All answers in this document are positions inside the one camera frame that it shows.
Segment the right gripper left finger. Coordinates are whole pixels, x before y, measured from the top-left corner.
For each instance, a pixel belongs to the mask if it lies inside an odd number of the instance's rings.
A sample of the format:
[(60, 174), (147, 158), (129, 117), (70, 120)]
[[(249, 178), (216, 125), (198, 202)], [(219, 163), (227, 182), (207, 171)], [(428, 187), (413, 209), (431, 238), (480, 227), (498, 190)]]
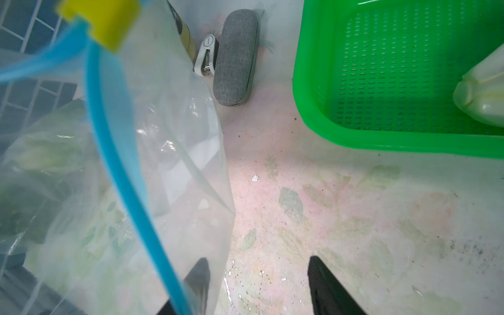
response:
[(191, 297), (190, 302), (195, 307), (193, 314), (205, 314), (211, 273), (206, 258), (200, 258), (184, 279)]

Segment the clear zipper bag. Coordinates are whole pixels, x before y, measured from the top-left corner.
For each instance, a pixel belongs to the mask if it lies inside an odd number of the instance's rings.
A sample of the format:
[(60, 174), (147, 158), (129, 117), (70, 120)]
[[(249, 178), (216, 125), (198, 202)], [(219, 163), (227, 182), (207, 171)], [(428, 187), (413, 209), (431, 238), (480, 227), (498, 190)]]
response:
[(236, 210), (167, 1), (1, 2), (1, 313), (216, 309)]

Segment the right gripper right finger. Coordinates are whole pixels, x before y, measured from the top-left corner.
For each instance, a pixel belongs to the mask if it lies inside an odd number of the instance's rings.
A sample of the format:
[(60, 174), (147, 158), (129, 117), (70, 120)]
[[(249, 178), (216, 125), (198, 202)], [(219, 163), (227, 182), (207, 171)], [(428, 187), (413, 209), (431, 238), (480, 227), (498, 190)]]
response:
[(366, 315), (318, 256), (311, 256), (307, 275), (315, 315)]

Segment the chinese cabbage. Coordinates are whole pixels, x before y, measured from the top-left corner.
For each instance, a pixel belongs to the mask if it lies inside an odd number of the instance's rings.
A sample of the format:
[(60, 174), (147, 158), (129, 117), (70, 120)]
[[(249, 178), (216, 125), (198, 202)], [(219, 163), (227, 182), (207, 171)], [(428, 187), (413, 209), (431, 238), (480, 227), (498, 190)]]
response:
[(455, 105), (478, 122), (503, 127), (503, 46), (472, 67), (457, 84)]

